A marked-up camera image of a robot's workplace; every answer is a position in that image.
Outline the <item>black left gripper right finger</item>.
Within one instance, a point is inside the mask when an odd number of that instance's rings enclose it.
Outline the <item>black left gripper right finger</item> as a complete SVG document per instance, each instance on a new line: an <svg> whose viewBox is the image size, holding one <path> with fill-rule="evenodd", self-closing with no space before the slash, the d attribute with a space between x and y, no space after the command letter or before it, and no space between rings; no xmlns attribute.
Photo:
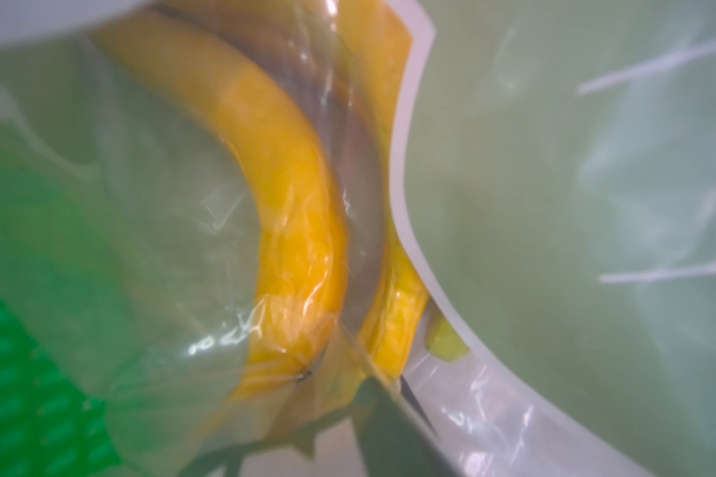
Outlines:
<svg viewBox="0 0 716 477"><path fill-rule="evenodd" d="M378 380L360 385L351 403L351 418L369 476L457 475Z"/></svg>

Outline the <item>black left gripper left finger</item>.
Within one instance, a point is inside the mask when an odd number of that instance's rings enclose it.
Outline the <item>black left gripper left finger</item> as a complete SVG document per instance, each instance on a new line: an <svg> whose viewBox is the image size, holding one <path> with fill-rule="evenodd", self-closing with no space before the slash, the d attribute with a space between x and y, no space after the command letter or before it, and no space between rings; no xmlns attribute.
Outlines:
<svg viewBox="0 0 716 477"><path fill-rule="evenodd" d="M237 477L240 473L245 449L229 446L205 453L187 464L178 477Z"/></svg>

